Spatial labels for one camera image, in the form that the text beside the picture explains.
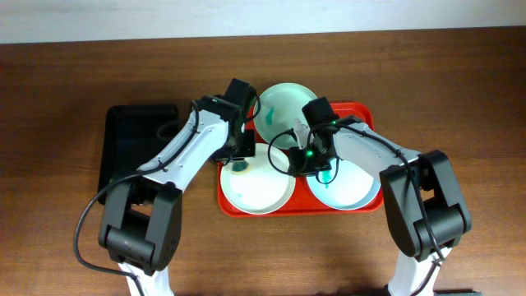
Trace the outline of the mint green plate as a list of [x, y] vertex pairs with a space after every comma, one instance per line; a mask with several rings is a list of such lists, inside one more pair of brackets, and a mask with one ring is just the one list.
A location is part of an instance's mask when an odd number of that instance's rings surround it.
[[271, 86], [260, 95], [260, 106], [255, 107], [259, 112], [254, 124], [260, 137], [267, 143], [293, 127], [294, 120], [307, 124], [302, 108], [316, 99], [314, 92], [305, 86], [286, 82]]

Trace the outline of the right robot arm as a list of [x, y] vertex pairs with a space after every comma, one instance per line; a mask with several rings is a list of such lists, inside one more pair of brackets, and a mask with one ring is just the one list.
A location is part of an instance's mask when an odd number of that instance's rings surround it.
[[447, 155], [404, 148], [374, 132], [360, 118], [341, 118], [327, 98], [302, 107], [306, 118], [289, 129], [288, 174], [316, 176], [331, 160], [346, 160], [381, 185], [390, 235], [399, 249], [386, 295], [432, 295], [452, 248], [472, 228]]

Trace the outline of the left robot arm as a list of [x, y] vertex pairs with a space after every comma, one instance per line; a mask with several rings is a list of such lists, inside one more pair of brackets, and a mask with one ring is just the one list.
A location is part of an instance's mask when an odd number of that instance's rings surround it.
[[254, 87], [232, 79], [224, 94], [192, 101], [189, 119], [156, 156], [100, 190], [99, 245], [131, 294], [172, 294], [168, 264], [181, 238], [182, 194], [207, 160], [234, 164], [254, 156], [255, 133], [245, 126], [256, 100]]

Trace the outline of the green yellow sponge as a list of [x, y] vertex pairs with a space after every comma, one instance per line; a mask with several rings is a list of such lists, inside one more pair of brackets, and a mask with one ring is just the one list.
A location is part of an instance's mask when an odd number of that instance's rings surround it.
[[235, 161], [231, 167], [231, 174], [241, 175], [250, 170], [250, 163], [245, 160]]

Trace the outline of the white plate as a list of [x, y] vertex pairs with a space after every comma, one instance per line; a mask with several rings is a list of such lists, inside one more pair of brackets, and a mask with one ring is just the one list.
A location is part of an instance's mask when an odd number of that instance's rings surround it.
[[269, 146], [256, 143], [256, 155], [245, 159], [247, 167], [221, 169], [219, 184], [226, 200], [237, 210], [250, 215], [265, 215], [284, 206], [296, 185], [296, 178], [278, 172], [268, 160]]

